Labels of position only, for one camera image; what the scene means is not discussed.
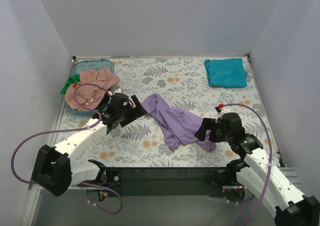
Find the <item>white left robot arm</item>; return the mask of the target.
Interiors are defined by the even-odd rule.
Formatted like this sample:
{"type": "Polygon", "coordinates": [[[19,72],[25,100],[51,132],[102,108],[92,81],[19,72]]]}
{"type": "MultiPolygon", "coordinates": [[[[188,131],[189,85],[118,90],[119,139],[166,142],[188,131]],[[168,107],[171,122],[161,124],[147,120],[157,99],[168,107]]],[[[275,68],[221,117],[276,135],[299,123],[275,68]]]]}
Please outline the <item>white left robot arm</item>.
{"type": "Polygon", "coordinates": [[[95,113],[80,131],[54,146],[44,145],[39,149],[31,179],[54,196],[62,195],[70,185],[106,186],[110,175],[103,163],[90,159],[86,164],[76,166],[75,160],[113,129],[124,127],[146,114],[135,95],[115,93],[106,108],[95,113]]]}

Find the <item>purple t shirt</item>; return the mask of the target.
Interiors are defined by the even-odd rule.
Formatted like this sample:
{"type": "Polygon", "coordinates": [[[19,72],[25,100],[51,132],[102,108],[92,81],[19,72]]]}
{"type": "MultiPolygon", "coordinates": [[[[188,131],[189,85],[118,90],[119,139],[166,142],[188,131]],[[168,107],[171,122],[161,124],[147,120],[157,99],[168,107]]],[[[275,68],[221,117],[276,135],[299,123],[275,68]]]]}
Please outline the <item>purple t shirt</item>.
{"type": "Polygon", "coordinates": [[[205,140],[200,141],[195,133],[200,129],[203,119],[192,112],[171,107],[159,95],[152,94],[142,102],[143,108],[148,114],[157,120],[164,136],[164,142],[175,151],[181,145],[197,143],[207,152],[212,152],[217,145],[209,140],[209,132],[205,140]]]}

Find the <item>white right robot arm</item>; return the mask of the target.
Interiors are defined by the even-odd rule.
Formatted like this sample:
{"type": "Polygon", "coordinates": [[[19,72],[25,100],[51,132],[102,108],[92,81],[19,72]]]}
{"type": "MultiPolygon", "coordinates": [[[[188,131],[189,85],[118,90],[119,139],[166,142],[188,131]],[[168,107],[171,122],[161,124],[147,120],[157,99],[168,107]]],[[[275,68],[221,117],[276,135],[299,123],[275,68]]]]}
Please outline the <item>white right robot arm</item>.
{"type": "Polygon", "coordinates": [[[239,159],[227,164],[227,181],[248,188],[274,218],[277,226],[317,226],[320,202],[306,196],[276,166],[252,134],[245,132],[239,115],[221,111],[217,119],[204,118],[195,137],[213,143],[228,143],[239,159]]]}

